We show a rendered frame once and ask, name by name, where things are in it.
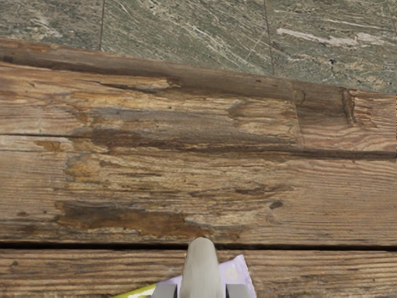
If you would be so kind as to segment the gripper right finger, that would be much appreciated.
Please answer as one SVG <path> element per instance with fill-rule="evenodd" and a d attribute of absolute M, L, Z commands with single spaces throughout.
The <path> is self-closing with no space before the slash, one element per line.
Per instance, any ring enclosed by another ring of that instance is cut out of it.
<path fill-rule="evenodd" d="M 245 284 L 226 284 L 226 298 L 250 298 Z"/>

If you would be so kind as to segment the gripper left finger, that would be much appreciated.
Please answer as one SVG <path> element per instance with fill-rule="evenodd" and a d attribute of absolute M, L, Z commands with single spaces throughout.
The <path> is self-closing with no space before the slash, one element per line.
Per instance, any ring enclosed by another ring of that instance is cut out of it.
<path fill-rule="evenodd" d="M 177 284 L 158 284 L 154 289 L 154 298 L 177 298 Z"/>

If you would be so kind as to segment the pale grey rounded long object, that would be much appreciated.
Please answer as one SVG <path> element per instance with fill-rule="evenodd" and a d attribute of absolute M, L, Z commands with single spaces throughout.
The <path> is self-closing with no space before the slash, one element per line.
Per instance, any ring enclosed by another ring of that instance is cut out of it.
<path fill-rule="evenodd" d="M 211 240 L 198 237 L 189 244 L 179 298 L 223 298 L 218 258 Z"/>

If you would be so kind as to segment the lilac packet with yellow-green print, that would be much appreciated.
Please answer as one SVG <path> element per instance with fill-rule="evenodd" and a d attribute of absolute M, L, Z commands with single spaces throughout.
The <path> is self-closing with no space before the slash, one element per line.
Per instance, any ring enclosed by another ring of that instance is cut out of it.
<path fill-rule="evenodd" d="M 228 289 L 236 289 L 236 284 L 242 284 L 246 287 L 248 295 L 246 298 L 257 298 L 255 293 L 254 285 L 249 273 L 246 260 L 243 255 L 238 255 L 232 260 L 222 262 L 218 265 L 220 271 L 220 278 L 223 285 L 223 297 L 224 298 L 238 298 L 235 293 L 229 294 Z M 121 294 L 117 294 L 111 298 L 152 298 L 153 292 L 156 286 L 160 284 L 175 284 L 177 286 L 177 295 L 179 298 L 179 289 L 181 286 L 182 276 L 176 276 L 164 281 L 160 281 L 156 284 L 141 287 L 132 291 L 127 291 Z"/>

